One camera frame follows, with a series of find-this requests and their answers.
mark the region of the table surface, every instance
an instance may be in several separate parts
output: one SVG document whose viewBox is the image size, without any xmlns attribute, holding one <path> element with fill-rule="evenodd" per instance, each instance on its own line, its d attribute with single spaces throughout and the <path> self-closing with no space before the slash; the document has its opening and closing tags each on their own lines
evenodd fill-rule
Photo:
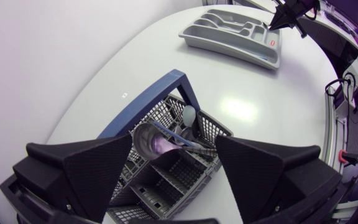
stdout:
<svg viewBox="0 0 358 224">
<path fill-rule="evenodd" d="M 246 1 L 251 2 L 253 5 L 260 7 L 261 9 L 263 9 L 267 12 L 271 12 L 273 14 L 276 12 L 277 4 L 275 3 L 275 1 L 272 1 L 272 0 L 246 0 Z M 342 30 L 340 27 L 338 27 L 335 23 L 333 23 L 329 19 L 327 19 L 326 15 L 324 13 L 324 10 L 326 9 L 325 4 L 323 2 L 321 2 L 320 6 L 321 6 L 320 15 L 317 15 L 315 22 L 335 31 L 337 34 L 339 34 L 340 36 L 345 38 L 355 48 L 358 49 L 358 44 L 352 35 L 348 34 L 344 30 Z M 314 16 L 311 12 L 308 12 L 307 15 L 312 16 L 312 17 Z M 335 15 L 337 17 L 339 17 L 339 19 L 342 19 L 342 20 L 345 19 L 342 16 L 337 15 L 336 13 L 335 13 Z"/>
<path fill-rule="evenodd" d="M 323 146 L 324 87 L 336 78 L 324 52 L 296 29 L 282 30 L 276 71 L 188 47 L 178 33 L 209 9 L 270 22 L 273 14 L 244 6 L 197 7 L 168 16 L 134 37 L 89 82 L 65 113 L 48 144 L 95 139 L 148 86 L 172 69 L 187 74 L 201 109 L 235 137 L 289 146 Z M 241 223 L 224 169 L 177 215 Z M 105 221 L 112 220 L 106 215 Z"/>
</svg>

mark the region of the dishwasher basket handle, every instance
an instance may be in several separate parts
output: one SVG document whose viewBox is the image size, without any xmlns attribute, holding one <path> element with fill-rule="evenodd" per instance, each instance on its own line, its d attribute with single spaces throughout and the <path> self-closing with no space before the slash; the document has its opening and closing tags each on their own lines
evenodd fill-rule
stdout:
<svg viewBox="0 0 358 224">
<path fill-rule="evenodd" d="M 176 69 L 168 72 L 162 78 L 150 85 L 128 106 L 126 106 L 102 131 L 98 138 L 120 136 L 134 127 L 159 101 L 178 88 L 181 97 L 187 105 L 200 111 L 189 79 L 186 74 Z"/>
</svg>

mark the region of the wall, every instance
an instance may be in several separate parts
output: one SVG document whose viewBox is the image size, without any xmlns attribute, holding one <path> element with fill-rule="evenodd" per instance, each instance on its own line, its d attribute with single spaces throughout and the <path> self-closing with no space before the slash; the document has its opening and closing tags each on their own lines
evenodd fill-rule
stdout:
<svg viewBox="0 0 358 224">
<path fill-rule="evenodd" d="M 0 183 L 142 29 L 201 0 L 0 1 Z M 16 213 L 0 191 L 0 222 Z"/>
</svg>

